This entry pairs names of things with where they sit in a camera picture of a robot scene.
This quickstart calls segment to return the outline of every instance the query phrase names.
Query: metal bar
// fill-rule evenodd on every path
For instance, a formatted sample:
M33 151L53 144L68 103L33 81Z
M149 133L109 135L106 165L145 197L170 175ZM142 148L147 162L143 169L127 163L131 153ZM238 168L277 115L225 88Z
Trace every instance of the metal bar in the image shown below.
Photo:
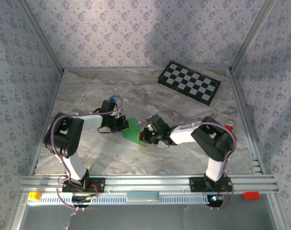
M262 158L261 158L260 153L259 153L258 146L256 144L256 140L254 138L255 135L252 134L253 128L252 128L250 122L248 121L247 112L246 112L246 109L245 109L244 104L243 104L245 99L243 98L242 94L239 93L238 86L236 84L236 81L234 80L233 74L231 74L230 72L227 72L226 74L229 77L230 82L231 82L231 86L233 88L233 92L234 92L234 95L236 98L237 108L239 109L239 114L240 114L241 119L242 119L243 124L244 124L250 152L252 153L253 158L257 158L262 173L266 174L267 173L266 168L264 166L264 163L263 163Z
M8 222L8 224L6 226L7 230L20 229L20 225L21 225L21 222L23 220L25 210L27 208L26 202L27 202L27 194L26 193L23 193L21 196L19 196L17 198L17 204L14 207L13 212L12 212L13 217L9 219L10 221Z
M261 27L265 23L265 21L266 21L268 15L270 14L275 2L276 2L276 0L265 0L263 2L263 4L261 5L260 10L259 10L256 18L253 21L253 23L252 23L252 25L251 25L251 27L246 35L246 38L244 39L239 51L237 52L237 54L232 62L232 65L231 65L232 74L237 72L240 64L242 63L242 61L246 57L247 52L251 48L251 46L254 42L254 39L256 38Z
M253 167L253 169L254 169L254 172L261 173L260 167Z
M123 194L131 190L159 191L165 194L190 193L190 176L92 176L105 177L105 193ZM55 192L58 176L28 176L21 179L24 191ZM277 192L278 187L273 175L231 175L237 193L260 191Z
M219 67L212 67L208 65L198 65L196 68L195 66L187 66L190 69L193 70L224 70L225 68L228 68L227 66L219 66ZM130 69L139 69L139 70L149 70L149 69L165 69L166 66L140 66L140 67L89 67L89 68L66 68L67 71L74 72L74 71L94 71L94 70L130 70Z
M252 165L258 167L259 166L259 163L258 163L258 161L252 161Z
M47 114L47 119L45 121L44 128L43 128L42 133L41 133L40 138L39 138L40 142L38 143L38 146L37 146L37 149L36 149L36 153L35 153L35 156L34 156L34 159L33 159L33 163L32 163L32 166L31 166L31 169L30 169L30 172L29 172L29 175L34 175L34 173L35 173L37 161L39 159L39 155L40 155L41 149L42 149L42 147L44 145L43 144L43 140L44 140L45 134L46 134L46 132L48 130L48 126L50 124L50 118L51 118L51 115L52 115L54 103L55 103L55 100L56 100L56 97L57 97L57 92L58 92L62 77L63 77L63 73L60 74L60 76L59 76L59 78L57 80L56 88L55 88L55 91L54 91L54 94L53 94L53 98L52 98L52 101L51 101L51 104L50 104L50 108L49 108L49 111L48 111L48 114Z
M291 229L280 194L267 194L270 209L278 230Z
M50 58L55 70L58 73L61 73L63 71L63 68L61 67L60 62L57 59L56 54L54 53L53 49L51 48L47 38L45 37L44 32L40 28L34 14L32 13L30 7L25 2L25 0L16 0L17 4L19 5L22 13L24 14L26 20L28 21L30 27L32 28L33 32L37 36L39 42L41 43L43 50L47 54L47 56Z

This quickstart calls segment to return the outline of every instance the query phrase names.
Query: yellow block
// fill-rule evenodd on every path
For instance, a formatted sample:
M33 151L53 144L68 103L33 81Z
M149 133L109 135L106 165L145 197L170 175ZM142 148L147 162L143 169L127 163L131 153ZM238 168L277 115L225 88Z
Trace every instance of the yellow block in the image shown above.
M28 197L28 200L40 200L40 198L41 198L41 193L39 193L39 192L30 192L29 193L29 197Z

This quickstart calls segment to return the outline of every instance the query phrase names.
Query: red cap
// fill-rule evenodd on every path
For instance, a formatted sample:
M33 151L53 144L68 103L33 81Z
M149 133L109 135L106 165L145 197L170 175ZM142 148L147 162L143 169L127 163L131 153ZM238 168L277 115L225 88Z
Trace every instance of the red cap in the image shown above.
M231 132L233 131L233 127L231 125L226 125L225 126L228 130L230 130Z

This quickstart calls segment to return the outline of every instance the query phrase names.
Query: marble surface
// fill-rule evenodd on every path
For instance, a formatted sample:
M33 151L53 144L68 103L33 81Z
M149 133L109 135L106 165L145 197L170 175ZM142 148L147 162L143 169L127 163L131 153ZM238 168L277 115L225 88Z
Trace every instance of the marble surface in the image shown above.
M236 123L237 149L227 167L228 173L252 173L246 135L238 114L234 94L224 71L198 71L222 82L210 106L195 101L157 83L163 69L98 69L65 71L53 108L57 112L86 113L101 106L112 95L123 98L123 114L136 117L140 128L146 119L162 109L180 112L187 124L212 116L221 124ZM161 114L170 125L182 123L177 114ZM82 133L78 154L90 174L203 174L208 157L196 143L184 143L168 149L143 147L122 137L121 133ZM42 149L36 174L63 173L64 168L47 149Z

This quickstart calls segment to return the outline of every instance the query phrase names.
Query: cable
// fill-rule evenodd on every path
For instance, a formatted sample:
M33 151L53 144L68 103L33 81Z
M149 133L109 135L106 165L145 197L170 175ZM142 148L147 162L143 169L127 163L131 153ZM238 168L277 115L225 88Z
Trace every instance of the cable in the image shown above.
M100 108L97 108L96 110L93 111L93 113L98 113L99 110L100 110ZM113 115L113 117L116 117L116 116L119 115L119 110L115 110L115 111L117 111L117 114L116 115Z
M121 98L120 96L117 96L117 95L111 96L111 97L109 98L109 100L110 100L111 98L113 98L113 97L117 97L117 98L120 99L120 106L117 107L117 108L116 108L115 110L113 110L113 111L105 112L105 113L90 112L90 113L88 113L88 114L83 114L83 115L78 115L78 114L74 114L74 115L63 115L63 116L60 116L59 118L57 118L57 119L55 120L55 122L52 124L52 128L51 128L51 144L52 144L52 149L53 149L53 152L58 156L59 160L61 161L61 163L63 164L63 166L65 167L65 170L66 170L66 172L67 172L67 178L63 179L61 182L58 182L58 185L57 185L57 187L56 187L56 194L57 194L59 200L60 200L60 201L61 201L61 202L66 206L66 207L68 207L68 208L76 209L75 207L72 207L72 206L70 206L69 204L67 204L67 203L66 203L66 202L65 202L65 201L60 197L58 189L59 189L59 186L60 186L61 184L63 184L65 181L70 180L70 178L71 178L71 172L70 172L69 168L66 166L66 164L65 164L65 162L64 162L64 159L63 159L63 156L62 156L62 155L57 151L57 149L56 149L55 141L54 141L54 132L55 132L55 127L56 127L56 125L58 124L59 121L61 121L61 120L64 119L64 118L71 117L71 116L76 117L76 116L87 116L87 115L109 115L109 114L112 114L112 113L114 113L114 112L119 111L119 110L122 108L123 100L122 100L122 98Z
M226 187L224 186L224 185L222 185L221 187L220 187L220 191L217 193L217 195L216 196L218 196L221 192L222 192L222 188L224 188L225 189L225 191L226 191L226 196L223 196L224 198L226 198L227 197L227 195L228 195L228 191L227 191L227 189L226 189Z
M59 183L59 179L61 178L62 176L59 176L58 177L58 179L57 179L57 182ZM65 178L67 177L67 176L64 176Z
M183 123L182 123L182 124L179 124L179 126L182 126L182 125L186 124L185 119L184 119L184 117L182 116L182 114L180 114L179 112L177 112L177 111L175 111L175 110L172 110L172 109L163 109L163 110L158 111L158 112L155 113L154 115L159 114L159 113L164 113L164 112L173 112L173 113L175 113L175 114L178 114L178 115L180 116L180 118L183 120Z
M159 149L159 150L166 150L166 149L169 149L169 147L170 147L170 145L168 145L168 147L166 147L166 148L158 148L158 147L156 146L156 144L154 144L154 146L155 146L155 148L157 148L157 149Z
M78 196L78 197L75 197L75 200L83 203L83 202L86 202L87 200L92 199L94 196L98 197L99 191L98 191L97 186L95 184L90 184L90 186L95 188L96 193L90 194L90 195Z
M227 129L226 127L224 127L223 125L220 125L220 124L217 124L217 123L213 123L213 122L199 122L199 123L197 123L197 124L192 124L192 125L190 125L190 126L184 126L184 127L180 127L180 126L179 126L179 129L181 129L181 130L185 130L185 129L194 128L194 127L199 127L199 126L203 126L203 125L215 126L215 127L218 127L218 128L223 129L225 132L227 132L227 133L231 136L231 138L232 138L232 140L233 140L233 143L234 143L234 145L233 145L231 151L227 154L227 156L226 156L226 158L225 158L225 163L224 163L224 166L223 166L223 169L222 169L222 176L227 177L227 178L229 179L229 181L231 182L231 184L232 184L232 195L231 195L231 198L230 198L230 200L227 202L226 205L224 205L224 206L222 206L222 207L219 207L219 208L215 208L215 209L221 209L221 208L225 208L225 207L229 206L229 205L232 203L232 200L233 200L233 198L234 198L234 192L235 192L235 191L234 191L234 185L233 185L233 182L231 181L231 178L225 174L225 169L226 169L227 163L228 163L228 161L229 161L229 157L233 154L233 152L235 151L235 149L236 149L236 147L237 147L237 141L236 141L236 137L234 136L234 134L233 134L230 130L228 130L228 129Z
M100 128L97 128L97 132L98 132L98 133L103 133L103 134L104 134L104 133L106 133L106 134L112 133L111 131L110 131L110 132L101 132L99 129L100 129Z

